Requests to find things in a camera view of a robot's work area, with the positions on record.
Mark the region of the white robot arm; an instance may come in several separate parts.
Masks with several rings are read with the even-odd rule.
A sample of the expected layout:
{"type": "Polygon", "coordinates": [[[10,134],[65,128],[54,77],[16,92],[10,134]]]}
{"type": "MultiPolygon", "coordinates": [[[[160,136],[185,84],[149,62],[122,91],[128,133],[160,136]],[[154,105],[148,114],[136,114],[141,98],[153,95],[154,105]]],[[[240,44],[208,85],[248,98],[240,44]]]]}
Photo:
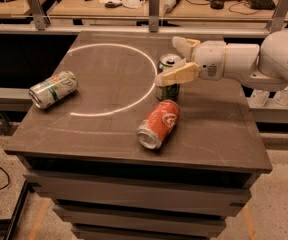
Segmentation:
{"type": "Polygon", "coordinates": [[[288,32],[274,32],[260,45],[202,42],[178,36],[172,38],[172,45],[183,58],[155,77],[160,87],[191,82],[197,77],[233,79],[245,87],[270,92],[288,86],[288,32]]]}

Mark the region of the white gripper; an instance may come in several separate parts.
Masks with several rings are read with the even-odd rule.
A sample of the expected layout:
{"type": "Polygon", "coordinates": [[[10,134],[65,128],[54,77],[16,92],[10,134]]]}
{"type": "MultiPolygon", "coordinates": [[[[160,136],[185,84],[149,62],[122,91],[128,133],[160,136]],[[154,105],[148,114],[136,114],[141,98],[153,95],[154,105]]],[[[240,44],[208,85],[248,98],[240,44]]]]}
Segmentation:
{"type": "Polygon", "coordinates": [[[205,41],[179,36],[172,38],[173,47],[188,61],[182,66],[173,66],[155,77],[159,87],[183,84],[193,81],[200,75],[204,80],[219,80],[223,75],[226,43],[224,41],[205,41]]]}

